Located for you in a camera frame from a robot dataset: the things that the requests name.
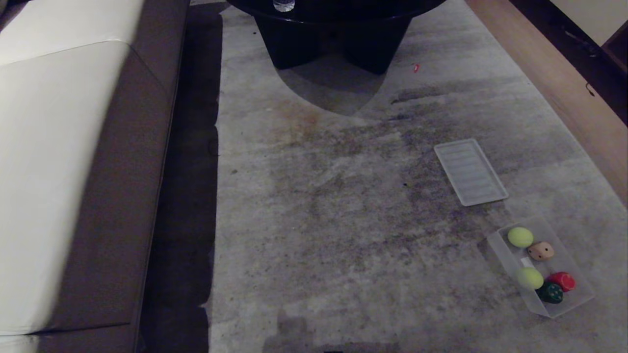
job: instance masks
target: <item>black round table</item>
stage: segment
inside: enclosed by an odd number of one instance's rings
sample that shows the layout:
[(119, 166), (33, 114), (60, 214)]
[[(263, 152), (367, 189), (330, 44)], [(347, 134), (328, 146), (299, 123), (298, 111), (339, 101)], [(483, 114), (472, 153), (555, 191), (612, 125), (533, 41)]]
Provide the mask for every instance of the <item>black round table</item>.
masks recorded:
[(341, 33), (345, 58), (382, 74), (393, 60), (410, 21), (445, 0), (295, 0), (287, 13), (273, 0), (228, 0), (255, 17), (266, 49), (278, 69), (290, 68), (321, 55), (322, 33)]

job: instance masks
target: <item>dark floor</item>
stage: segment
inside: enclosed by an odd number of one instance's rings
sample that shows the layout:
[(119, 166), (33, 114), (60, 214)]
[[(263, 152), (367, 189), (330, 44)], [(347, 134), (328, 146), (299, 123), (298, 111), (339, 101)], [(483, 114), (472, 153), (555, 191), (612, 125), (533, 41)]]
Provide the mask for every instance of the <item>dark floor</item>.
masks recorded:
[(144, 353), (209, 351), (205, 307), (214, 262), (215, 123), (222, 56), (219, 13), (225, 7), (226, 3), (194, 6), (188, 14), (144, 291), (140, 323)]
[[(628, 81), (621, 69), (550, 0), (510, 0), (565, 56), (611, 109), (628, 125)], [(565, 30), (584, 39), (587, 49)]]

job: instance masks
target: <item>clear plastic tray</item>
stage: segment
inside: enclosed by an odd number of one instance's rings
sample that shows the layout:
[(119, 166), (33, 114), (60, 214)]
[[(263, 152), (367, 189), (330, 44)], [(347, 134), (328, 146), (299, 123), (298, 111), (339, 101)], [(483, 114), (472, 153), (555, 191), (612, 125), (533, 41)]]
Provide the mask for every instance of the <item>clear plastic tray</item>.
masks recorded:
[[(514, 227), (525, 227), (534, 234), (534, 242), (546, 241), (552, 245), (555, 255), (546, 261), (535, 261), (530, 259), (526, 249), (513, 246), (507, 238), (508, 231)], [(565, 293), (560, 304), (545, 303), (539, 299), (536, 292), (527, 290), (518, 285), (519, 292), (526, 302), (528, 309), (539, 315), (556, 318), (571, 309), (574, 309), (595, 296), (593, 288), (585, 279), (580, 268), (573, 261), (563, 243), (558, 239), (551, 226), (542, 217), (535, 217), (524, 220), (520, 223), (509, 225), (499, 229), (497, 232), (487, 237), (489, 245), (497, 254), (506, 273), (517, 283), (516, 273), (519, 268), (528, 266), (531, 263), (542, 275), (547, 278), (552, 273), (566, 271), (569, 272), (576, 281), (576, 288)]]
[(436, 145), (434, 151), (463, 206), (508, 197), (499, 177), (475, 139)]

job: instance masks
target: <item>yellow ball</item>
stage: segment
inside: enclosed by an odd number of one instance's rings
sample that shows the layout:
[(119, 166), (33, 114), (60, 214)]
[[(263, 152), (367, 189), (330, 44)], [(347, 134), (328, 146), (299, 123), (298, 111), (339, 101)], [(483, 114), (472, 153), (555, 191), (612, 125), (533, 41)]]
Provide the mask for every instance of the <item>yellow ball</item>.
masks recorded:
[(523, 267), (517, 271), (517, 282), (529, 290), (537, 290), (543, 286), (543, 275), (532, 267)]
[(534, 236), (524, 227), (515, 227), (508, 231), (508, 241), (516, 247), (528, 247), (534, 242)]

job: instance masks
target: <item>red die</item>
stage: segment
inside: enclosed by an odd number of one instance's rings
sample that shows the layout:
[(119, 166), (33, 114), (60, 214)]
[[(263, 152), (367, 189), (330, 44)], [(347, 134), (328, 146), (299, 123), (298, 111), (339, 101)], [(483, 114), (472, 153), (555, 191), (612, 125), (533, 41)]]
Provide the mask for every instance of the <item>red die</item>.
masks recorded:
[(568, 292), (570, 290), (576, 289), (576, 281), (573, 277), (567, 272), (556, 272), (551, 276), (547, 277), (547, 282), (556, 283), (563, 289), (563, 292)]

